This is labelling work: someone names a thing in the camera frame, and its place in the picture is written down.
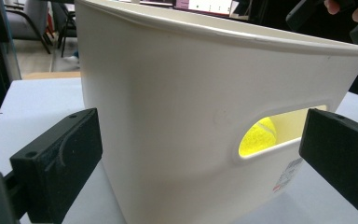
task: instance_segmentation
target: storage bin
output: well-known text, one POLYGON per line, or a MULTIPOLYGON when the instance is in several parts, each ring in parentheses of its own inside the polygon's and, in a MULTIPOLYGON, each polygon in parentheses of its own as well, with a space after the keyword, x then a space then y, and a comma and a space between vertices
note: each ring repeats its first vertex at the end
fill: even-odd
POLYGON ((106 0, 77 0, 76 19, 84 102, 130 224, 229 223, 280 194, 301 163, 293 111, 335 111, 358 74, 358 46, 246 23, 106 0), (241 157, 266 116, 278 144, 241 157))

